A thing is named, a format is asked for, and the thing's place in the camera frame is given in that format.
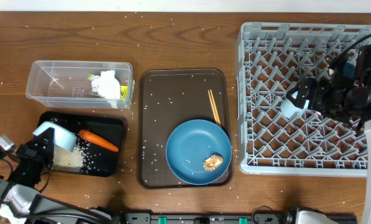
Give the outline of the light blue rice bowl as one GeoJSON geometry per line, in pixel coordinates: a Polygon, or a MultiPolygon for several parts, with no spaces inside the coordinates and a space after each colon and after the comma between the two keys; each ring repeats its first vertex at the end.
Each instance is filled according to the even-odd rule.
{"type": "Polygon", "coordinates": [[[34,136],[38,136],[46,131],[48,128],[54,130],[53,142],[54,145],[67,150],[68,152],[73,152],[76,144],[77,137],[71,131],[53,123],[50,121],[44,121],[35,131],[33,131],[34,136]]]}

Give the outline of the light blue cup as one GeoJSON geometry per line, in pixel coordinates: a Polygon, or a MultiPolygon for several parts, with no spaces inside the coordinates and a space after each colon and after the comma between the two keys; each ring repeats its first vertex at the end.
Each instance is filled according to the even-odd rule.
{"type": "Polygon", "coordinates": [[[280,110],[285,118],[290,119],[293,115],[298,114],[302,116],[308,109],[309,100],[306,100],[303,108],[296,107],[290,100],[285,99],[280,105],[280,110]]]}

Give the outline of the orange carrot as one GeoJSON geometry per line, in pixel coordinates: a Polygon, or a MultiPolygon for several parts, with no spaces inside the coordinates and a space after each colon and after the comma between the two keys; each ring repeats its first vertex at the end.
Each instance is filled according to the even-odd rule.
{"type": "Polygon", "coordinates": [[[109,142],[108,140],[102,138],[101,136],[98,136],[95,133],[92,133],[91,131],[81,129],[78,133],[79,137],[85,141],[91,142],[93,144],[96,144],[98,146],[101,146],[109,151],[112,152],[118,152],[119,148],[115,146],[113,143],[109,142]]]}

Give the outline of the yellow snack wrapper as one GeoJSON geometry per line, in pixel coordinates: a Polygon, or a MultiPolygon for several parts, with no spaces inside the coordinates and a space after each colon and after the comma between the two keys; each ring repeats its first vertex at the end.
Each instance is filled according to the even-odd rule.
{"type": "Polygon", "coordinates": [[[122,99],[127,96],[127,86],[123,86],[111,71],[102,72],[100,75],[89,74],[91,81],[91,94],[107,99],[122,99]]]}

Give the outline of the white tissue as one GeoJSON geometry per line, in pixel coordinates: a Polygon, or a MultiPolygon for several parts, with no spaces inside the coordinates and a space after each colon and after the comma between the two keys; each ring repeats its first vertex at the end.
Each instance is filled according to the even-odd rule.
{"type": "Polygon", "coordinates": [[[121,85],[115,78],[115,71],[102,71],[100,75],[89,77],[91,94],[105,98],[111,107],[117,109],[117,101],[121,99],[121,85]]]}

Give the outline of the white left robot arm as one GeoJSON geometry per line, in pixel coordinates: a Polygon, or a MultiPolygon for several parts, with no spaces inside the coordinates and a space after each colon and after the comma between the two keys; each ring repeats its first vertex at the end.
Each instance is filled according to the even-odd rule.
{"type": "Polygon", "coordinates": [[[9,165],[0,175],[0,221],[8,223],[114,223],[117,219],[97,209],[84,209],[42,195],[35,188],[53,165],[55,129],[47,128],[18,149],[0,136],[0,161],[9,165]]]}

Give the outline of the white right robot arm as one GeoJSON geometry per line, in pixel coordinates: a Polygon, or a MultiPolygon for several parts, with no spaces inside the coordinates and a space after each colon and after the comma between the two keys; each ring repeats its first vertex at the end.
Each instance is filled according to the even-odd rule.
{"type": "Polygon", "coordinates": [[[332,59],[330,80],[303,78],[287,91],[280,109],[286,118],[306,110],[350,124],[364,131],[368,150],[367,188],[362,223],[371,223],[371,44],[368,34],[332,59]]]}

